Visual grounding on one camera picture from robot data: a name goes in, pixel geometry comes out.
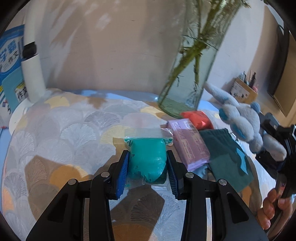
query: patterned tablecloth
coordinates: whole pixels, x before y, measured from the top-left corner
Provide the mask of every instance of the patterned tablecloth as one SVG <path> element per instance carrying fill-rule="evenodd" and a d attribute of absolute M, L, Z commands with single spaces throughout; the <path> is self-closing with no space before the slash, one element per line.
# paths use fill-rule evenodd
<path fill-rule="evenodd" d="M 153 105 L 51 90 L 27 111 L 13 133 L 1 187 L 3 215 L 21 240 L 69 179 L 92 179 L 119 160 L 126 149 L 126 128 L 159 127 L 171 119 Z M 241 196 L 247 204 L 256 199 L 258 208 L 258 179 Z M 177 201 L 166 188 L 125 190 L 120 200 L 110 201 L 110 209 L 116 241 L 181 238 L 185 201 Z"/>

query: teal slime bag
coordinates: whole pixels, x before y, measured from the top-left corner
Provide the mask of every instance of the teal slime bag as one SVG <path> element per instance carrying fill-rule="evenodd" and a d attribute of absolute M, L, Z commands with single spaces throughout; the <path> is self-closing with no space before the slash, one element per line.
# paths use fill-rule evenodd
<path fill-rule="evenodd" d="M 164 139 L 137 138 L 129 140 L 128 144 L 128 176 L 133 180 L 144 179 L 150 184 L 163 184 L 167 177 Z"/>

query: tissue packet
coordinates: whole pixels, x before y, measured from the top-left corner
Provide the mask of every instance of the tissue packet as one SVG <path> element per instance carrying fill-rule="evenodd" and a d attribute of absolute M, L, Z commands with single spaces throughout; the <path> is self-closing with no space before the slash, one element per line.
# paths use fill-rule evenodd
<path fill-rule="evenodd" d="M 209 150 L 189 119 L 169 120 L 168 128 L 173 130 L 174 146 L 188 171 L 209 162 Z"/>

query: blue plush toy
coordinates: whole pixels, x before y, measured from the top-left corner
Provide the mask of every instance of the blue plush toy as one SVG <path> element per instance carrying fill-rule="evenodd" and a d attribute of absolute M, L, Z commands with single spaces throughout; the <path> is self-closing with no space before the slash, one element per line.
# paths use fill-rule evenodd
<path fill-rule="evenodd" d="M 231 94 L 209 83 L 205 84 L 205 90 L 222 104 L 219 110 L 221 120 L 230 125 L 238 139 L 249 143 L 251 152 L 259 153 L 265 149 L 275 161 L 286 158 L 286 149 L 260 128 L 260 105 L 257 102 L 251 105 L 239 103 Z"/>

